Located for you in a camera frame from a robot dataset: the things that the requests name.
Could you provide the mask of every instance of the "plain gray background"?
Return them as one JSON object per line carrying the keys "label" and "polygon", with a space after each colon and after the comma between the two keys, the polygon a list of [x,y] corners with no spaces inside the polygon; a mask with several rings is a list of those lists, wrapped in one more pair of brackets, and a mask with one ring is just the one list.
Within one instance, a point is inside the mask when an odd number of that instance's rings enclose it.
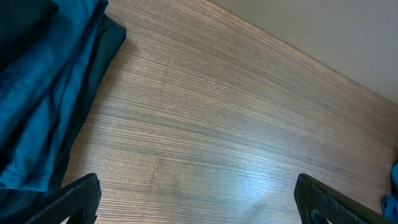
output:
{"label": "plain gray background", "polygon": [[213,0],[398,104],[398,0]]}

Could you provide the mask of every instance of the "pile of clothes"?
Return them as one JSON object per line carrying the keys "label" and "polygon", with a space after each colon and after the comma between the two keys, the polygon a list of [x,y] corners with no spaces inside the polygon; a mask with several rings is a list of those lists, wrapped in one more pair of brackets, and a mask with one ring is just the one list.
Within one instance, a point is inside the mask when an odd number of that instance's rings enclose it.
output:
{"label": "pile of clothes", "polygon": [[0,218],[61,186],[126,29],[107,0],[0,0]]}

